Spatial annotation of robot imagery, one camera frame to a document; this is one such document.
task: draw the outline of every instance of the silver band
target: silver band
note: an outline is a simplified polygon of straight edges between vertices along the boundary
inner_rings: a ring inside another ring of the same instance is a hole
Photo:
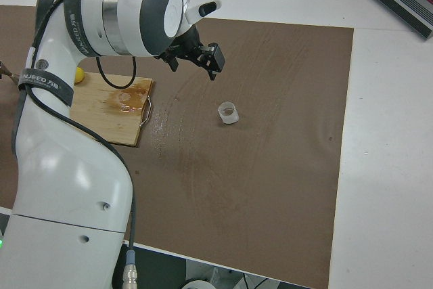
[[[115,52],[120,55],[131,55],[125,47],[122,36],[120,35],[119,23],[117,20],[118,0],[104,0],[102,3],[102,20],[108,42]]]

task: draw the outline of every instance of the yellow ball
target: yellow ball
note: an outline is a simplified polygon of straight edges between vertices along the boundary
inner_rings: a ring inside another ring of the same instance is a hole
[[[81,83],[83,81],[85,77],[85,73],[84,70],[80,67],[76,67],[76,72],[75,72],[75,83]]]

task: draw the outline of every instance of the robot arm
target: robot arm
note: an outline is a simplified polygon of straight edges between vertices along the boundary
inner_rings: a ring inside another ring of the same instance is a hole
[[[0,249],[1,289],[111,288],[133,187],[115,149],[91,132],[98,141],[86,137],[68,118],[76,67],[89,56],[133,55],[161,57],[175,70],[181,58],[212,78],[224,59],[218,45],[201,44],[195,23],[220,6],[218,0],[38,1],[35,42],[20,81],[18,192]],[[136,288],[134,277],[128,268],[125,288]]]

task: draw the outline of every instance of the translucent plastic cup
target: translucent plastic cup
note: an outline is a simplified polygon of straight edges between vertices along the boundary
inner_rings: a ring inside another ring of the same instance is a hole
[[[218,107],[218,113],[221,117],[221,120],[223,120],[226,125],[230,125],[239,121],[239,115],[237,115],[236,107],[231,102],[222,103]]]

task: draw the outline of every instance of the brown table surface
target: brown table surface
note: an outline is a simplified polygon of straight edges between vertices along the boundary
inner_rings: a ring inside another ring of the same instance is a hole
[[[33,7],[0,6],[0,60],[25,62]],[[204,20],[203,43],[226,58],[211,82],[180,62],[139,58],[155,80],[154,111],[138,148],[117,146],[132,170],[136,241],[283,281],[327,288],[352,29]],[[103,58],[130,74],[129,58]],[[97,72],[94,59],[81,66]],[[0,81],[0,206],[11,208],[17,165],[10,152],[14,85]],[[231,101],[240,121],[224,125]]]

